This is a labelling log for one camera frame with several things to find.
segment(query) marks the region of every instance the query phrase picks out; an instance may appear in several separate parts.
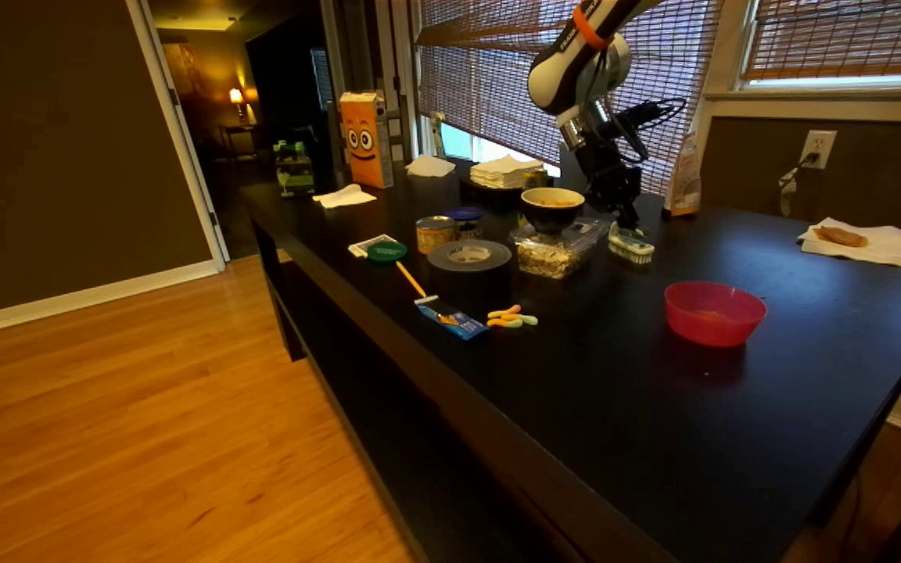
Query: power cord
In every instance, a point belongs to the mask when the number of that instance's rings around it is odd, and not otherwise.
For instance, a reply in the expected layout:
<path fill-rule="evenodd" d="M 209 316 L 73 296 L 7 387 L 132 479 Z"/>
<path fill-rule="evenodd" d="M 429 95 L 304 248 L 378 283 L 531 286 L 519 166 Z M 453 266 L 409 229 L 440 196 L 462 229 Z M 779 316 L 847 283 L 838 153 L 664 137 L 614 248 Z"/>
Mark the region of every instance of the power cord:
<path fill-rule="evenodd" d="M 814 164 L 820 164 L 820 153 L 800 157 L 800 161 L 776 183 L 776 188 L 779 188 L 776 208 L 779 208 L 783 216 L 792 216 L 792 196 L 799 195 L 799 177 L 800 177 L 805 168 L 814 168 Z"/>

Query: hardwood floor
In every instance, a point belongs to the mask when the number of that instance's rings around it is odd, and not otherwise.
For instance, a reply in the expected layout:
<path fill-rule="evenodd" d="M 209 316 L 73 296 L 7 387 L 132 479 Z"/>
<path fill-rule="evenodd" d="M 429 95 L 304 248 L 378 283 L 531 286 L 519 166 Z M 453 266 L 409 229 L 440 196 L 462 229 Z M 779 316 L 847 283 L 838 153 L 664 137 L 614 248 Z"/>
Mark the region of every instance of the hardwood floor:
<path fill-rule="evenodd" d="M 0 333 L 0 560 L 409 560 L 257 259 Z"/>

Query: tape roll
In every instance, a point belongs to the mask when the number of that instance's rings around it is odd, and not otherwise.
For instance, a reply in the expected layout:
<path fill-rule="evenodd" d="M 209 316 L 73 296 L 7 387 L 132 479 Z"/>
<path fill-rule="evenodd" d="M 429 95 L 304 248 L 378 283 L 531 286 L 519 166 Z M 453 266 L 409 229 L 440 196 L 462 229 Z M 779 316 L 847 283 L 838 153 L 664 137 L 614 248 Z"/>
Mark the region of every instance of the tape roll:
<path fill-rule="evenodd" d="M 510 308 L 514 252 L 497 240 L 461 238 L 436 248 L 429 257 L 429 289 L 445 304 L 479 318 L 488 310 Z"/>

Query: door frame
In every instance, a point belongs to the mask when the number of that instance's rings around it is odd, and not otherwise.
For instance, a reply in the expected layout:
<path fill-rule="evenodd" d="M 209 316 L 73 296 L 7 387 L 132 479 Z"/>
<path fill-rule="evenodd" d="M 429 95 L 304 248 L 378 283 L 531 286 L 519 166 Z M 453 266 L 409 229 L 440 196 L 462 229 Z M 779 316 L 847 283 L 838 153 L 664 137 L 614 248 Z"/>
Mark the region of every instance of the door frame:
<path fill-rule="evenodd" d="M 156 101 L 162 108 L 162 120 L 166 120 L 180 177 L 185 177 L 186 191 L 192 191 L 203 240 L 209 248 L 217 269 L 225 269 L 231 254 L 229 254 L 219 216 L 214 210 L 206 179 L 203 179 L 200 164 L 196 164 L 195 137 L 192 137 L 186 120 L 180 113 L 173 72 L 166 65 L 162 41 L 159 41 L 156 25 L 149 19 L 149 7 L 146 7 L 146 0 L 126 0 L 126 7 L 132 15 L 132 25 L 135 25 L 135 36 L 138 36 L 138 48 L 141 48 L 149 84 L 156 87 Z"/>

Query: small object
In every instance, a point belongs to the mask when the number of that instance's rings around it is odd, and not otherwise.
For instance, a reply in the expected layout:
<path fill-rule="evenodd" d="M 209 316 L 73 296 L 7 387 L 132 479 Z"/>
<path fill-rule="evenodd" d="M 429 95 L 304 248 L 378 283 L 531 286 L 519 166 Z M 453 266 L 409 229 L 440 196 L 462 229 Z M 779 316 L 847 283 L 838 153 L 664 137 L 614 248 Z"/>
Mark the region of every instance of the small object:
<path fill-rule="evenodd" d="M 479 208 L 451 208 L 448 216 L 451 216 L 453 224 L 470 227 L 470 224 L 479 224 L 479 219 L 481 219 L 481 210 L 479 210 Z"/>
<path fill-rule="evenodd" d="M 640 229 L 631 233 L 620 227 L 611 227 L 608 248 L 631 266 L 649 266 L 649 257 L 656 252 L 649 240 L 643 240 Z"/>
<path fill-rule="evenodd" d="M 374 196 L 365 195 L 359 186 L 343 186 L 332 195 L 317 195 L 312 196 L 322 210 L 336 210 L 336 208 L 359 208 L 359 204 L 372 204 Z"/>
<path fill-rule="evenodd" d="M 453 172 L 453 164 L 440 161 L 440 157 L 429 157 L 421 153 L 419 161 L 414 161 L 405 166 L 409 177 L 419 177 L 419 179 L 445 179 Z"/>
<path fill-rule="evenodd" d="M 338 96 L 343 157 L 349 179 L 370 188 L 391 188 L 391 146 L 384 127 L 384 96 L 378 91 L 343 91 Z"/>
<path fill-rule="evenodd" d="M 695 131 L 681 142 L 667 195 L 669 216 L 701 213 L 701 152 Z"/>
<path fill-rule="evenodd" d="M 792 168 L 776 183 L 776 188 L 779 188 L 776 204 L 779 204 L 783 216 L 792 216 L 792 196 L 799 195 L 799 172 L 800 172 L 800 166 L 792 166 Z"/>
<path fill-rule="evenodd" d="M 372 238 L 354 240 L 347 252 L 349 252 L 356 259 L 370 259 L 370 248 L 372 248 L 372 245 L 380 245 L 380 240 L 398 245 L 398 238 L 391 238 L 391 235 L 372 235 Z"/>
<path fill-rule="evenodd" d="M 395 266 L 398 266 L 398 274 L 414 286 L 414 291 L 419 296 L 419 300 L 429 297 L 425 289 L 414 280 L 414 274 L 409 274 L 404 263 L 395 263 Z"/>
<path fill-rule="evenodd" d="M 416 276 L 400 263 L 395 259 L 398 274 L 414 286 L 414 291 L 419 296 L 414 300 L 414 308 L 437 323 L 440 329 L 448 329 L 451 334 L 455 334 L 461 341 L 476 341 L 479 334 L 484 334 L 488 329 L 481 323 L 476 323 L 473 316 L 466 316 L 462 310 L 451 310 L 437 296 L 425 296 L 425 289 L 416 283 Z"/>
<path fill-rule="evenodd" d="M 429 142 L 430 142 L 430 157 L 445 161 L 445 113 L 429 113 Z"/>
<path fill-rule="evenodd" d="M 523 329 L 523 325 L 538 325 L 538 316 L 526 316 L 519 304 L 514 304 L 510 310 L 490 310 L 484 316 L 488 329 Z"/>
<path fill-rule="evenodd" d="M 568 188 L 526 188 L 519 202 L 523 202 L 523 216 L 540 235 L 560 235 L 565 227 L 575 224 L 575 216 L 586 208 L 586 196 Z"/>
<path fill-rule="evenodd" d="M 514 252 L 499 240 L 461 238 L 436 248 L 425 257 L 429 286 L 453 308 L 481 316 L 484 310 L 510 308 Z"/>
<path fill-rule="evenodd" d="M 544 186 L 547 168 L 534 161 L 499 157 L 499 161 L 473 166 L 470 183 L 488 191 L 523 191 L 530 186 Z"/>
<path fill-rule="evenodd" d="M 664 291 L 669 329 L 703 348 L 742 348 L 767 316 L 767 304 L 720 283 L 676 283 Z"/>
<path fill-rule="evenodd" d="M 281 186 L 281 196 L 301 196 L 317 191 L 312 161 L 304 142 L 277 142 L 275 153 L 275 183 Z"/>
<path fill-rule="evenodd" d="M 805 254 L 844 257 L 858 263 L 878 263 L 901 269 L 897 227 L 851 227 L 826 216 L 800 235 Z"/>
<path fill-rule="evenodd" d="M 453 240 L 461 227 L 451 216 L 421 216 L 416 224 L 416 252 L 430 254 L 436 248 Z"/>
<path fill-rule="evenodd" d="M 579 219 L 562 235 L 538 235 L 531 229 L 517 229 L 510 240 L 517 248 L 519 274 L 540 276 L 540 280 L 565 280 L 579 266 L 586 266 L 586 257 L 596 248 L 605 233 L 608 233 L 608 224 Z"/>
<path fill-rule="evenodd" d="M 865 248 L 865 238 L 847 229 L 835 229 L 835 227 L 817 227 L 817 238 L 842 245 L 842 248 Z"/>
<path fill-rule="evenodd" d="M 800 168 L 826 168 L 832 144 L 835 144 L 832 130 L 811 130 L 799 157 Z"/>
<path fill-rule="evenodd" d="M 378 240 L 365 248 L 370 263 L 398 263 L 405 257 L 405 245 L 400 240 Z"/>
<path fill-rule="evenodd" d="M 414 304 L 416 304 L 416 310 L 419 310 L 425 318 L 437 323 L 440 329 L 448 329 L 448 333 L 455 334 L 461 341 L 476 341 L 479 334 L 488 333 L 479 318 L 473 318 L 473 316 L 466 316 L 466 312 L 451 310 L 448 304 L 440 304 L 437 296 L 425 296 L 425 297 L 419 297 L 419 300 L 414 300 Z"/>

